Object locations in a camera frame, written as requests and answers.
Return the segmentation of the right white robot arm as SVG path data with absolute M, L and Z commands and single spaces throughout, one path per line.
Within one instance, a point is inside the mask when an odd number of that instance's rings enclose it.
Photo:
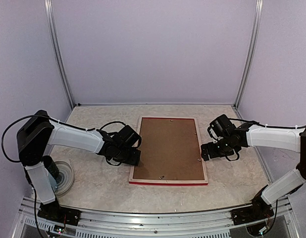
M 234 121 L 235 119 L 222 114 L 209 124 L 207 131 L 213 141 L 201 145 L 201 157 L 204 161 L 215 158 L 231 161 L 230 156 L 239 158 L 241 149 L 248 147 L 285 149 L 300 154 L 300 161 L 294 169 L 263 188 L 252 199 L 254 205 L 248 208 L 248 216 L 252 220 L 258 220 L 267 212 L 267 205 L 306 183 L 306 125 L 271 126 L 241 119 L 241 125 L 235 126 Z

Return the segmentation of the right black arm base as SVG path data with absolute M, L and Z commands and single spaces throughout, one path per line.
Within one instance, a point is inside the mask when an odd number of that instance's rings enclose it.
M 271 218 L 273 216 L 274 211 L 272 205 L 267 204 L 259 195 L 256 195 L 251 200 L 250 206 L 233 209 L 231 211 L 231 217 L 235 226 Z

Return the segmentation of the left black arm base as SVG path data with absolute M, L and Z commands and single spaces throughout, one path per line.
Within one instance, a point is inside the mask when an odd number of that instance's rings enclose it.
M 40 218 L 72 226 L 78 226 L 80 215 L 80 210 L 60 206 L 57 200 L 48 204 L 41 203 L 38 211 Z

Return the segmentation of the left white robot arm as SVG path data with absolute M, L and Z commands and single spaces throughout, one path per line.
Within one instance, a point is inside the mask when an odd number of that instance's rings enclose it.
M 85 150 L 105 157 L 116 165 L 137 166 L 140 161 L 142 139 L 129 125 L 118 132 L 86 129 L 66 124 L 48 116 L 44 110 L 26 116 L 27 122 L 17 132 L 19 160 L 25 168 L 30 184 L 44 204 L 44 212 L 57 221 L 64 215 L 61 206 L 55 203 L 56 195 L 51 184 L 51 172 L 43 160 L 48 145 L 65 146 Z

